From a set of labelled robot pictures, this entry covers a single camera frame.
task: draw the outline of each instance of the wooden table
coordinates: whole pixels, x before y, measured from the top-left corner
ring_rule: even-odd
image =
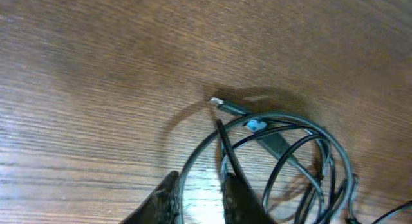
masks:
[[[232,118],[205,103],[219,95],[325,126],[371,223],[412,197],[411,3],[0,0],[0,222],[119,222]],[[190,175],[187,223],[223,223],[214,147]],[[276,161],[239,157],[261,192]],[[275,184],[277,219],[297,205],[276,200],[294,173]]]

